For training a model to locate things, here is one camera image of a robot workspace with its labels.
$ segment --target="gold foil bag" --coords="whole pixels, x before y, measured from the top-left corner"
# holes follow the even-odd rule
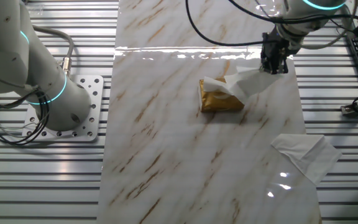
[[[217,81],[226,82],[224,78],[216,78]],[[235,97],[221,91],[204,92],[204,80],[200,80],[200,108],[201,112],[215,111],[240,111],[244,105]]]

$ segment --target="white tissue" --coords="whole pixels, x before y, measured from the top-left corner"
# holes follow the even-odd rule
[[[213,78],[204,77],[204,91],[211,92],[219,90],[228,95],[235,96],[245,104],[248,98],[256,93],[263,92],[283,75],[271,75],[262,72],[258,68],[237,67],[237,73],[226,75],[226,83]]]
[[[273,140],[272,146],[287,155],[315,185],[320,183],[342,156],[323,135],[281,134]]]

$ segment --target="blue led ring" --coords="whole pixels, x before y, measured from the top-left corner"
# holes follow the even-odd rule
[[[30,44],[29,39],[27,38],[27,36],[23,33],[23,31],[20,31],[20,33],[23,35],[23,37],[27,40],[27,43]]]
[[[342,3],[338,6],[334,6],[334,7],[323,7],[323,6],[318,6],[312,2],[310,2],[309,0],[303,0],[306,4],[308,4],[311,7],[315,7],[316,9],[321,9],[321,10],[334,10],[334,9],[339,9],[340,7],[342,7],[343,5],[345,5],[345,3]]]
[[[52,102],[53,100],[56,100],[56,99],[63,93],[63,91],[65,91],[66,84],[67,84],[67,76],[65,75],[65,84],[63,85],[63,88],[62,88],[62,90],[60,91],[60,93],[59,93],[57,96],[55,96],[53,99],[48,100],[46,103],[50,103],[50,102]],[[40,104],[40,103],[31,103],[31,102],[29,102],[29,103],[32,104],[32,105],[39,105],[39,104]]]

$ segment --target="mounting plate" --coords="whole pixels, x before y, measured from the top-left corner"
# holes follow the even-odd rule
[[[80,84],[85,88],[91,97],[91,111],[88,117],[75,129],[70,131],[52,131],[45,128],[34,142],[91,142],[98,137],[99,117],[101,112],[103,77],[100,75],[71,75],[74,83]],[[29,105],[24,124],[38,123],[35,109]],[[23,129],[22,135],[27,135],[35,129],[35,124],[28,125]]]

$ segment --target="marble-pattern sheet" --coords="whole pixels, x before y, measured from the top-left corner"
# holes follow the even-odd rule
[[[273,27],[227,1],[190,7],[202,32],[222,42],[260,40]],[[291,60],[291,72],[243,111],[198,108],[199,79],[258,66],[250,59],[259,54],[199,38],[184,0],[120,1],[99,224],[321,223],[314,184],[270,145],[305,133]]]

